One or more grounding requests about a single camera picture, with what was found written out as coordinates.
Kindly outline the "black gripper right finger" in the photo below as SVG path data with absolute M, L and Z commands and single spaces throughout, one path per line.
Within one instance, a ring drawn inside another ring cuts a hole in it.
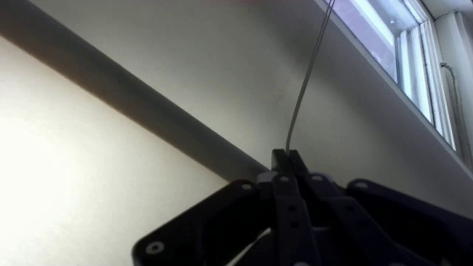
M 352 197 L 324 175 L 310 175 L 300 154 L 285 155 L 302 195 L 310 206 L 312 220 L 331 229 L 353 266 L 417 266 L 387 232 Z

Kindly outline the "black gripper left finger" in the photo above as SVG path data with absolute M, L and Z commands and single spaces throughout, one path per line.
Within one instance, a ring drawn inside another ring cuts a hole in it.
M 274 149 L 272 170 L 257 179 L 262 200 L 269 209 L 275 263 L 316 266 L 318 244 L 291 157 L 291 152 Z

